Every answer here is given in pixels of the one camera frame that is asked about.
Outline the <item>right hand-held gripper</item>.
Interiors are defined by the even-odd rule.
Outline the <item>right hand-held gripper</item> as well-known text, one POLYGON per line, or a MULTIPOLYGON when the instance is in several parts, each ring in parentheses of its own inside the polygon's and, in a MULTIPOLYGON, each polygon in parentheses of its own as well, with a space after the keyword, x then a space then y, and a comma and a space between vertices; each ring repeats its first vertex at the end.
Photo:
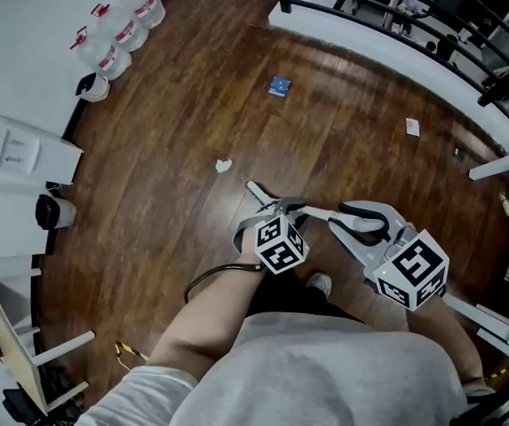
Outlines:
POLYGON ((338 242, 363 267, 380 295, 413 312, 445 287, 449 257, 426 230, 404 225, 391 205, 376 201, 346 201, 340 212, 383 222, 374 231, 345 230, 338 222, 328 226, 338 242), (382 239, 393 239, 390 244, 382 239))

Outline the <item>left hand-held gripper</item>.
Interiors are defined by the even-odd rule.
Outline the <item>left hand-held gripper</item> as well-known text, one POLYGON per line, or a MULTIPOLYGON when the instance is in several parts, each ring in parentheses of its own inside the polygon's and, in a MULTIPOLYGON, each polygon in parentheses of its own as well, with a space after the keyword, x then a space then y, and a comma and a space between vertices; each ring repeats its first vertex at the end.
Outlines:
POLYGON ((255 253, 269 271, 279 274, 302 264, 309 253, 309 246, 302 237, 310 218, 300 211, 304 206, 297 198, 271 199, 238 225, 234 234, 235 248, 242 251, 244 230, 255 226, 255 253))

